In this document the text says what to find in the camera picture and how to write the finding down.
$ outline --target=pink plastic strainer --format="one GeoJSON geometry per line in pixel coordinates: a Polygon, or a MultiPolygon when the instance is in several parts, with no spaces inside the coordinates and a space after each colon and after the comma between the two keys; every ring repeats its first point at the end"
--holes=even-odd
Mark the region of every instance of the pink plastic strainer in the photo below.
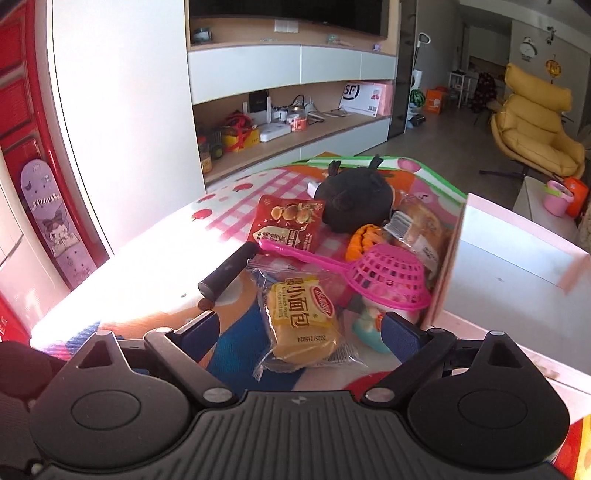
{"type": "Polygon", "coordinates": [[[374,245],[359,260],[347,263],[267,239],[261,239],[259,243],[265,251],[275,251],[344,275],[356,292],[389,308],[419,310],[431,303],[431,295],[425,288],[422,263],[403,248],[387,244],[374,245]]]}

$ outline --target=pink box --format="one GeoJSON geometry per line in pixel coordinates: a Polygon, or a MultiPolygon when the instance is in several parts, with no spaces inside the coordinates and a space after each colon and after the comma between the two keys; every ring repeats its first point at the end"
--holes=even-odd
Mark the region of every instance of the pink box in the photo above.
{"type": "Polygon", "coordinates": [[[394,100],[394,85],[391,80],[384,80],[383,82],[360,82],[368,85],[384,85],[385,89],[382,91],[382,98],[379,100],[378,115],[390,116],[392,115],[392,101],[394,100]]]}
{"type": "Polygon", "coordinates": [[[591,413],[591,258],[540,225],[468,195],[421,327],[481,340],[507,332],[571,423],[591,413]]]}

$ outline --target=orange toy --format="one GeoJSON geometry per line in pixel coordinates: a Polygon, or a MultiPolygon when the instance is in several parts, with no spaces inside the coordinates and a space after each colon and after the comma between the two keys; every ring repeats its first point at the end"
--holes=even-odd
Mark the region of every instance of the orange toy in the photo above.
{"type": "Polygon", "coordinates": [[[345,260],[354,262],[360,259],[374,245],[384,243],[386,243],[386,240],[380,227],[371,224],[363,225],[351,237],[345,252],[345,260]]]}
{"type": "Polygon", "coordinates": [[[577,218],[581,208],[583,207],[585,198],[587,198],[589,188],[582,181],[574,177],[568,177],[564,179],[564,186],[567,187],[574,195],[574,201],[566,209],[566,213],[572,218],[577,218]]]}

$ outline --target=yellow box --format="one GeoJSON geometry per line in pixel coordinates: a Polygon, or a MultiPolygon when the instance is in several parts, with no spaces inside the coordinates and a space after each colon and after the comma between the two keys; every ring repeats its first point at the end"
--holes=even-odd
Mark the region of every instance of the yellow box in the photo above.
{"type": "Polygon", "coordinates": [[[244,150],[245,148],[253,147],[254,145],[261,143],[261,133],[259,132],[258,128],[250,130],[244,139],[243,145],[241,147],[233,148],[233,146],[238,143],[238,136],[232,135],[228,132],[222,132],[222,143],[224,152],[240,152],[240,150],[244,150]]]}

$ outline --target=cartoon character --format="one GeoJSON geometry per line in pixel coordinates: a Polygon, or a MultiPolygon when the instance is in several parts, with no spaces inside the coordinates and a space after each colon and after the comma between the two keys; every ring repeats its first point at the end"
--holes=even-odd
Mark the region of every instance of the cartoon character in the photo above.
{"type": "Polygon", "coordinates": [[[46,238],[53,243],[50,246],[54,257],[59,257],[80,241],[76,235],[68,232],[68,221],[63,217],[61,209],[57,209],[53,218],[43,220],[43,228],[46,238]]]}
{"type": "Polygon", "coordinates": [[[78,285],[80,285],[88,278],[89,275],[90,268],[84,267],[81,271],[74,273],[74,279],[78,282],[78,285]]]}
{"type": "Polygon", "coordinates": [[[451,200],[447,200],[445,195],[437,195],[427,182],[416,177],[409,193],[412,193],[427,205],[446,226],[450,228],[455,226],[460,213],[460,206],[454,204],[451,200]]]}

